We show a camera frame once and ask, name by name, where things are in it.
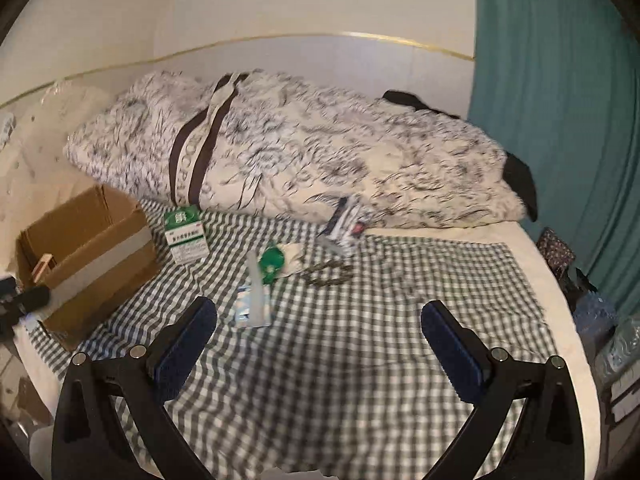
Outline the white plastic bottle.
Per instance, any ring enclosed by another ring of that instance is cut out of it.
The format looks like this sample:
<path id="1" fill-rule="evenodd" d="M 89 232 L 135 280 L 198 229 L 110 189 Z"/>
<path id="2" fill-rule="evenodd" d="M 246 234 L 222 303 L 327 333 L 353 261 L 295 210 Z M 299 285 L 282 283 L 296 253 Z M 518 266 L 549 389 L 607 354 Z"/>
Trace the white plastic bottle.
<path id="1" fill-rule="evenodd" d="M 250 313 L 248 326 L 262 327 L 265 325 L 265 289 L 262 284 L 262 274 L 258 266 L 257 254 L 250 250 L 246 255 L 248 276 L 250 277 Z"/>

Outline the tan paper box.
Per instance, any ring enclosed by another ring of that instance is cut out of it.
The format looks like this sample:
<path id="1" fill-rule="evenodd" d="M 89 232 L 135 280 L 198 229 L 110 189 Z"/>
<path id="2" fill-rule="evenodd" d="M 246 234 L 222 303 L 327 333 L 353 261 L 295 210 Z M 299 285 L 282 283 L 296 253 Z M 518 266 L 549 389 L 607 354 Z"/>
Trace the tan paper box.
<path id="1" fill-rule="evenodd" d="M 55 258 L 52 254 L 43 254 L 37 264 L 32 269 L 32 282 L 39 284 L 56 267 Z"/>

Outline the brown cardboard box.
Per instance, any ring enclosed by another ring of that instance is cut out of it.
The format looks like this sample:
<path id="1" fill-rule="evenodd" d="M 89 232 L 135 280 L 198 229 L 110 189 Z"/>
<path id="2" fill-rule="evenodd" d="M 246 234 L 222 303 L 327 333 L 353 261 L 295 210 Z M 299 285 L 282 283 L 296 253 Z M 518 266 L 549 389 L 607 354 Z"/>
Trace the brown cardboard box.
<path id="1" fill-rule="evenodd" d="M 158 271 L 141 205 L 107 185 L 88 188 L 20 233 L 13 262 L 23 284 L 35 284 L 32 271 L 45 255 L 54 266 L 40 280 L 50 299 L 38 318 L 67 351 L 78 348 Z"/>

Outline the white mattress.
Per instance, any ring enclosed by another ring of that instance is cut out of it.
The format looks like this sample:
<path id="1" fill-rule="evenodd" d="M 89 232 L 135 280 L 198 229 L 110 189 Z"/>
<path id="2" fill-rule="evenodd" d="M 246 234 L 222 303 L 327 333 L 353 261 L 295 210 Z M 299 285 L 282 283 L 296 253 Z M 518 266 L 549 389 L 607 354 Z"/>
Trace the white mattress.
<path id="1" fill-rule="evenodd" d="M 560 286 L 524 229 L 516 222 L 500 222 L 466 229 L 370 229 L 368 233 L 393 237 L 431 237 L 478 244 L 503 243 L 509 247 L 544 310 L 544 319 L 551 330 L 555 348 L 565 360 L 572 376 L 582 420 L 585 477 L 593 479 L 597 475 L 601 444 L 601 415 L 596 383 Z"/>

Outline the beige tufted headboard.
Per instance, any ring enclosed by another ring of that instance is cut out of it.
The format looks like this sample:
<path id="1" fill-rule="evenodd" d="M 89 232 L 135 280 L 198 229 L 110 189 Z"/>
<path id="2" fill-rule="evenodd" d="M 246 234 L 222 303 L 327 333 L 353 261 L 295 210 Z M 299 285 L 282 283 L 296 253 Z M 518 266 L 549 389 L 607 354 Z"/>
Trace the beige tufted headboard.
<path id="1" fill-rule="evenodd" d="M 17 235 L 46 212 L 94 185 L 63 154 L 68 136 L 112 96 L 88 86 L 63 84 L 15 116 L 1 150 L 1 270 L 10 267 Z"/>

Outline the green white medicine box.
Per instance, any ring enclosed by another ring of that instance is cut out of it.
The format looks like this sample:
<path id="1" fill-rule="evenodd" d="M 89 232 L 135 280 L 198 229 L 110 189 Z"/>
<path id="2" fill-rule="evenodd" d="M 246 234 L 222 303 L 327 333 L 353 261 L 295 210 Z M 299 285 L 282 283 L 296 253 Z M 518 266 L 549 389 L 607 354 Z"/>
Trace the green white medicine box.
<path id="1" fill-rule="evenodd" d="M 209 255 L 206 233 L 197 206 L 164 213 L 164 233 L 175 264 L 189 264 Z"/>

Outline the green checked cloth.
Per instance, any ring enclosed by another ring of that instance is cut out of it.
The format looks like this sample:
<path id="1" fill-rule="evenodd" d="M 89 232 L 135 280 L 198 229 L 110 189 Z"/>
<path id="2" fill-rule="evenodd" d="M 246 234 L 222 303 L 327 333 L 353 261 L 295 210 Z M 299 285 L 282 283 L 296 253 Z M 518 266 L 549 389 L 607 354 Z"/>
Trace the green checked cloth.
<path id="1" fill-rule="evenodd" d="M 542 362 L 555 352 L 544 312 L 503 244 L 366 236 L 352 276 L 314 286 L 293 275 L 271 291 L 271 322 L 240 330 L 235 300 L 246 256 L 297 243 L 303 263 L 329 260 L 318 226 L 245 214 L 202 214 L 206 258 L 178 266 L 164 208 L 142 205 L 160 270 L 81 345 L 93 359 L 147 344 L 198 297 L 213 300 L 213 337 L 166 406 L 217 479 L 266 469 L 318 469 L 342 479 L 420 479 L 470 414 L 424 339 L 420 313 L 440 300 L 488 347 Z"/>

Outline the black garment behind duvet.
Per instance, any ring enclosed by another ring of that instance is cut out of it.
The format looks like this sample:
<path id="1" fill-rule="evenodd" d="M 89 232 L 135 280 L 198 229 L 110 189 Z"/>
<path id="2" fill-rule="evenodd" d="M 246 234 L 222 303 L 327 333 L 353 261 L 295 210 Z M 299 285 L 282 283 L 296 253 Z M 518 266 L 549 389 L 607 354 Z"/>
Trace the black garment behind duvet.
<path id="1" fill-rule="evenodd" d="M 537 189 L 529 166 L 512 153 L 506 152 L 502 178 L 523 202 L 528 218 L 536 222 L 538 220 Z"/>

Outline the floral folded duvet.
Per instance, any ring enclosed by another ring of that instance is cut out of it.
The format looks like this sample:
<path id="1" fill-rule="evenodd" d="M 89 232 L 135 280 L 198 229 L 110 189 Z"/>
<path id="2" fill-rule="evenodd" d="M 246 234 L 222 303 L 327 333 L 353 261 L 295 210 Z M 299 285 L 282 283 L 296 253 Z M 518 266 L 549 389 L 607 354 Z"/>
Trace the floral folded duvet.
<path id="1" fill-rule="evenodd" d="M 382 228 L 472 228 L 526 208 L 506 151 L 464 120 L 263 70 L 136 80 L 76 129 L 67 159 L 174 206 L 322 223 L 359 202 Z"/>

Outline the teal curtain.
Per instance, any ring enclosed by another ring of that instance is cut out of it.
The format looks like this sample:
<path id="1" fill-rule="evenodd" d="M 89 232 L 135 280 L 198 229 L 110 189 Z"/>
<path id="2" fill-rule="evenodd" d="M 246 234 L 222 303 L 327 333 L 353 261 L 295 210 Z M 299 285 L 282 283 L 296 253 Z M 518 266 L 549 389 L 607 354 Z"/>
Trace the teal curtain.
<path id="1" fill-rule="evenodd" d="M 639 307 L 639 46 L 610 0 L 476 0 L 469 111 L 532 170 L 538 217 L 622 315 Z"/>

